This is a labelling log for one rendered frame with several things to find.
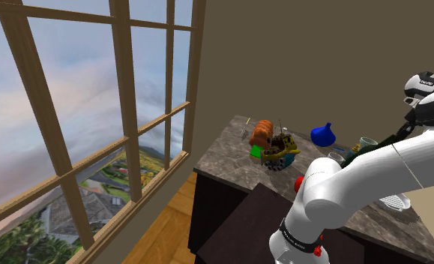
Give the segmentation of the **dark green bottle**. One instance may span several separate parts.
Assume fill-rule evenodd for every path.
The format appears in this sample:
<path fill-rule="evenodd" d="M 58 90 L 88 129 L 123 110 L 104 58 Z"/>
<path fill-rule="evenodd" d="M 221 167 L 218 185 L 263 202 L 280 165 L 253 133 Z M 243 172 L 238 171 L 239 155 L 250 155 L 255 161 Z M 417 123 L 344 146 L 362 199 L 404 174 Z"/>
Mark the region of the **dark green bottle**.
<path fill-rule="evenodd" d="M 345 170 L 353 169 L 377 169 L 388 164 L 400 164 L 401 157 L 394 147 L 398 136 L 393 134 L 376 145 L 366 145 L 358 152 L 355 152 L 346 161 L 341 163 L 341 168 Z"/>

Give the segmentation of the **pale green cup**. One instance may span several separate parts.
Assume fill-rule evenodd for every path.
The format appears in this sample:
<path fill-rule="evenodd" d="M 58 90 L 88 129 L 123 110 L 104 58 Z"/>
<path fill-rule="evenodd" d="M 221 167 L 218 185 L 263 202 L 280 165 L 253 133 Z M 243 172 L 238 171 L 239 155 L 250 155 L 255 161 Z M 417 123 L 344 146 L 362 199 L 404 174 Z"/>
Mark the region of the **pale green cup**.
<path fill-rule="evenodd" d="M 361 149 L 367 146 L 376 146 L 376 145 L 378 145 L 378 143 L 374 139 L 371 139 L 369 137 L 363 136 L 359 139 L 359 147 Z"/>

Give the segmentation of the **white grid strainer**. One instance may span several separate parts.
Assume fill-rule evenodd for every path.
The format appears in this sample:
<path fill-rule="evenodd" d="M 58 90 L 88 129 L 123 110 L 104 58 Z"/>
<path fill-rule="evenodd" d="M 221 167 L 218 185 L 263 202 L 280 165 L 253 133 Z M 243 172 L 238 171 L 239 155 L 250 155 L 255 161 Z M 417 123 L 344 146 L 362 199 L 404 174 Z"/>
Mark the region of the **white grid strainer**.
<path fill-rule="evenodd" d="M 403 193 L 383 197 L 378 200 L 378 203 L 388 209 L 402 212 L 411 208 L 410 199 Z"/>

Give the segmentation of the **blue funnel-shaped vase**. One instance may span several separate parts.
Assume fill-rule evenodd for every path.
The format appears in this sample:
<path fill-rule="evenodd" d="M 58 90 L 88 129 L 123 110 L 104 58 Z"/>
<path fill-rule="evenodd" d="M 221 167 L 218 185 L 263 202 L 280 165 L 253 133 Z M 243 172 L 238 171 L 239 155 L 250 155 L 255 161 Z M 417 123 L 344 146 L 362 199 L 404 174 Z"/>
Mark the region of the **blue funnel-shaped vase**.
<path fill-rule="evenodd" d="M 328 122 L 323 127 L 312 129 L 310 132 L 310 139 L 316 146 L 328 147 L 334 144 L 337 138 L 331 130 L 331 123 Z"/>

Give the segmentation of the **yellow and brown toy ship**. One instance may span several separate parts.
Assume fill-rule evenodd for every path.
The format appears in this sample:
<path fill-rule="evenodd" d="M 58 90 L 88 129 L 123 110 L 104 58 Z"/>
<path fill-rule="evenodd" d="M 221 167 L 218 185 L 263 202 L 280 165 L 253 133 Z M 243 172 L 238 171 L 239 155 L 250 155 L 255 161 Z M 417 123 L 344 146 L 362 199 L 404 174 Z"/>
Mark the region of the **yellow and brown toy ship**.
<path fill-rule="evenodd" d="M 260 151 L 260 163 L 271 171 L 287 168 L 301 151 L 286 127 L 280 126 L 280 132 L 268 140 L 269 148 Z"/>

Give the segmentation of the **orange bread loaf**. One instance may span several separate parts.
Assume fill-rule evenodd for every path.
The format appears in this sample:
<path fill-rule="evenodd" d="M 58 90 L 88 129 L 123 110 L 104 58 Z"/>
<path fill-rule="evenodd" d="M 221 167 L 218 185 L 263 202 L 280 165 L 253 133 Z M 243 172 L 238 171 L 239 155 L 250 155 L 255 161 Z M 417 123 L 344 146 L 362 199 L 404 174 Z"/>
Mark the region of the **orange bread loaf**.
<path fill-rule="evenodd" d="M 255 126 L 253 133 L 249 139 L 251 146 L 259 146 L 263 149 L 270 147 L 269 139 L 272 138 L 274 133 L 274 125 L 269 120 L 261 120 Z"/>

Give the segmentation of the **dark robot stand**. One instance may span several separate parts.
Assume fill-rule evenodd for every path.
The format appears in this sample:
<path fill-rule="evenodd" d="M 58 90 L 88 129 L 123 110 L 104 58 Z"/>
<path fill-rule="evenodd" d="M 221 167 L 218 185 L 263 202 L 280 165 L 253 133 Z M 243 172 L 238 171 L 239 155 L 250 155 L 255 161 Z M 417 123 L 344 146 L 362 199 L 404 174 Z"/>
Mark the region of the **dark robot stand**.
<path fill-rule="evenodd" d="M 257 186 L 227 217 L 196 254 L 195 264 L 275 264 L 269 238 L 278 231 L 292 202 L 264 186 Z M 365 247 L 338 230 L 325 230 L 301 252 L 330 264 L 366 264 Z"/>

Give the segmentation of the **dark cabinet with marble top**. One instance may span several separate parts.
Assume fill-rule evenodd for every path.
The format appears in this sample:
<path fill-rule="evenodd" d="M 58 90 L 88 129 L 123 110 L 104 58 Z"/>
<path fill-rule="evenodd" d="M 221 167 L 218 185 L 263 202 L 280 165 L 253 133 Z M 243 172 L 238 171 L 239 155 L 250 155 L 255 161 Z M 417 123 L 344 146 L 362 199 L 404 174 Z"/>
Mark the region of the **dark cabinet with marble top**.
<path fill-rule="evenodd" d="M 250 159 L 249 138 L 257 120 L 250 120 L 241 140 L 247 119 L 236 115 L 193 169 L 197 177 L 188 244 L 192 252 L 204 245 L 258 183 L 293 200 L 295 179 L 311 161 L 329 152 L 346 156 L 348 149 L 342 145 L 319 147 L 311 143 L 309 136 L 294 132 L 292 136 L 300 154 L 288 168 L 270 171 Z M 434 264 L 434 238 L 413 208 L 394 211 L 372 204 L 357 212 L 341 231 L 357 242 L 365 242 L 375 252 L 405 257 L 404 264 L 412 264 L 414 260 Z"/>

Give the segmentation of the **wooden framed window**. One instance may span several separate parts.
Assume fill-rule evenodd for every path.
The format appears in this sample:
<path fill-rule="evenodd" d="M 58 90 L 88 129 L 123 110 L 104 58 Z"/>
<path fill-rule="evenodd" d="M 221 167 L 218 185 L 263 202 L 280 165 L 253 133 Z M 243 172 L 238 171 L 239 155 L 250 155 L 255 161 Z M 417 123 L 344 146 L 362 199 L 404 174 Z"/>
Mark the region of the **wooden framed window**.
<path fill-rule="evenodd" d="M 128 0 L 109 0 L 110 14 L 108 16 L 28 6 L 23 4 L 22 0 L 0 0 L 1 26 L 55 170 L 55 175 L 1 204 L 0 222 L 52 189 L 61 187 L 82 242 L 82 250 L 79 250 L 66 264 L 93 264 L 103 250 L 191 155 L 205 6 L 206 0 L 193 0 L 192 22 L 189 26 L 185 26 L 175 23 L 175 0 L 167 0 L 166 2 L 165 22 L 131 19 Z M 31 28 L 28 24 L 28 18 L 30 17 L 100 23 L 112 27 L 124 135 L 78 163 L 71 162 L 67 151 Z M 131 29 L 133 27 L 163 29 L 166 32 L 165 113 L 142 127 L 138 126 L 136 117 L 131 40 Z M 172 75 L 174 33 L 176 31 L 190 33 L 190 53 L 186 101 L 177 107 L 173 107 Z M 164 168 L 149 184 L 143 185 L 139 165 L 139 137 L 157 125 L 164 124 L 165 150 L 170 150 L 172 117 L 180 112 L 185 113 L 181 152 L 175 158 L 165 157 Z M 121 147 L 125 148 L 130 167 L 131 200 L 98 233 L 94 234 L 91 231 L 85 207 L 79 194 L 76 175 Z"/>

